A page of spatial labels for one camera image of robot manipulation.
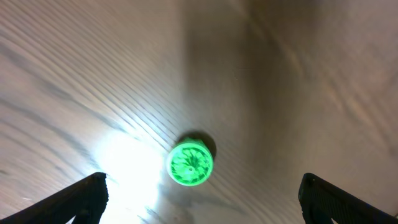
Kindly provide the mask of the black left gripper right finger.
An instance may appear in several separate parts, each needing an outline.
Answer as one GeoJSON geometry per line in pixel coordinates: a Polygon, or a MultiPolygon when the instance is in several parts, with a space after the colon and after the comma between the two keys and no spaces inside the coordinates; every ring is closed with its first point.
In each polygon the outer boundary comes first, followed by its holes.
{"type": "Polygon", "coordinates": [[[313,173],[303,175],[298,200],[306,224],[397,224],[397,218],[313,173]]]}

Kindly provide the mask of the green round disc toy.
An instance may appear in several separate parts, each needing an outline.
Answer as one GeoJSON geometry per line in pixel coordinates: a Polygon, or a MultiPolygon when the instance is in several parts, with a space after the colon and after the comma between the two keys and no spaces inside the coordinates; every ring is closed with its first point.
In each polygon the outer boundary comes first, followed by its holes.
{"type": "Polygon", "coordinates": [[[214,158],[203,141],[187,138],[170,151],[165,166],[176,183],[194,187],[209,179],[214,158]]]}

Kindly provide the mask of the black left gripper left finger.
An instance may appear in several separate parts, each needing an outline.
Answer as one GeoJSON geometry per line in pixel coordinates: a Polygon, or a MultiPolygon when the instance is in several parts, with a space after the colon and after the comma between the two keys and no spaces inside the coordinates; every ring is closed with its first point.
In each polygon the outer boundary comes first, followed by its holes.
{"type": "Polygon", "coordinates": [[[106,174],[95,172],[61,191],[1,219],[2,224],[98,224],[109,200],[106,174]]]}

